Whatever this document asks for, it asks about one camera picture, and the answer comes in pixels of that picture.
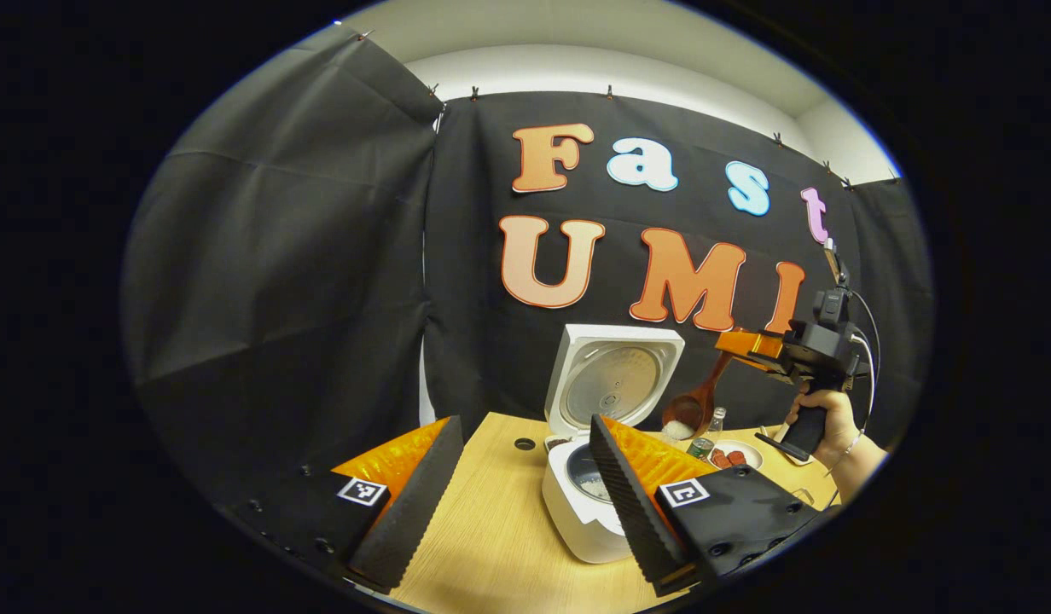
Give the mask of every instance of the white plate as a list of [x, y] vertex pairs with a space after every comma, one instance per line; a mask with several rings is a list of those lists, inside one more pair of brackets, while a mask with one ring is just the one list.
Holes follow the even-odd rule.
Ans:
[[[716, 444], [716, 450], [722, 450], [724, 454], [730, 454], [736, 450], [740, 451], [745, 455], [745, 464], [749, 467], [754, 467], [755, 469], [760, 469], [761, 464], [764, 464], [764, 457], [763, 455], [760, 455], [757, 448], [734, 439], [720, 439], [719, 443]], [[712, 458], [709, 457], [708, 463], [712, 463]], [[717, 467], [717, 464], [712, 463], [712, 467]]]

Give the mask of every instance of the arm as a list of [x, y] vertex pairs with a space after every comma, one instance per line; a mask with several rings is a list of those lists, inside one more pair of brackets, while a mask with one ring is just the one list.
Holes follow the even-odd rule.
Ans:
[[798, 417], [799, 408], [823, 407], [827, 410], [825, 416], [825, 438], [813, 451], [813, 457], [826, 469], [832, 469], [832, 480], [841, 491], [841, 502], [849, 502], [863, 483], [878, 469], [885, 459], [886, 452], [868, 438], [860, 436], [852, 451], [845, 454], [848, 446], [856, 441], [860, 429], [856, 427], [856, 416], [848, 395], [832, 390], [818, 390], [805, 394], [809, 387], [805, 384], [800, 389], [801, 394], [795, 397], [790, 406], [786, 423], [794, 424]]

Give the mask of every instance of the table surface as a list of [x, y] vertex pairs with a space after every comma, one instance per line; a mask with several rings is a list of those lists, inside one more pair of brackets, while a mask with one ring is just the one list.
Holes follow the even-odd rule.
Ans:
[[[779, 428], [768, 427], [775, 435]], [[724, 431], [724, 439], [754, 446], [760, 473], [787, 492], [806, 489], [823, 509], [836, 492], [826, 468], [796, 466], [755, 436], [757, 428]], [[664, 598], [643, 579], [632, 556], [603, 565], [581, 562], [565, 547], [541, 497], [549, 425], [488, 413], [463, 453], [416, 549], [405, 578], [389, 595], [436, 614], [563, 612], [632, 613], [681, 597]], [[658, 439], [684, 450], [688, 442]], [[514, 447], [527, 436], [533, 450]]]

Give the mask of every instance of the small bottle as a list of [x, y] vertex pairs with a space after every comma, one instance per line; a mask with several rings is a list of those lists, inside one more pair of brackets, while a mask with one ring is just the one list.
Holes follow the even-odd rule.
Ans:
[[712, 415], [712, 424], [708, 425], [708, 430], [704, 433], [706, 439], [712, 442], [712, 447], [716, 447], [719, 439], [723, 435], [723, 418], [727, 416], [727, 410], [724, 408], [716, 408], [716, 413]]

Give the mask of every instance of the human hand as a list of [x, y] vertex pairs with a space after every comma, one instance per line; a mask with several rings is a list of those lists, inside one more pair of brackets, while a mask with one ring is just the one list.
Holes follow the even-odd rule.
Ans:
[[803, 382], [799, 388], [800, 393], [795, 397], [790, 411], [783, 422], [788, 425], [795, 424], [801, 408], [825, 408], [825, 436], [813, 451], [813, 457], [823, 466], [829, 467], [845, 453], [860, 434], [860, 429], [856, 427], [856, 415], [852, 413], [852, 402], [848, 394], [836, 390], [818, 390], [812, 394], [807, 394], [807, 391], [809, 384]]

